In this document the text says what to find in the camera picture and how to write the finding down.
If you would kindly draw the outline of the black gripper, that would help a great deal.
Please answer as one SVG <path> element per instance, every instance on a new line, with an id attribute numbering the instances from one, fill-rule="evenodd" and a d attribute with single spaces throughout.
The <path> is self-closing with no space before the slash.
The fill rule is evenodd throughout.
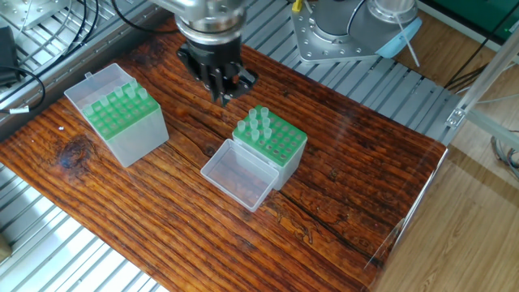
<path id="1" fill-rule="evenodd" d="M 212 102 L 220 101 L 226 107 L 228 101 L 250 92 L 259 78 L 256 72 L 242 66 L 241 51 L 240 36 L 219 45 L 187 39 L 177 50 L 177 56 L 188 72 L 204 83 Z"/>

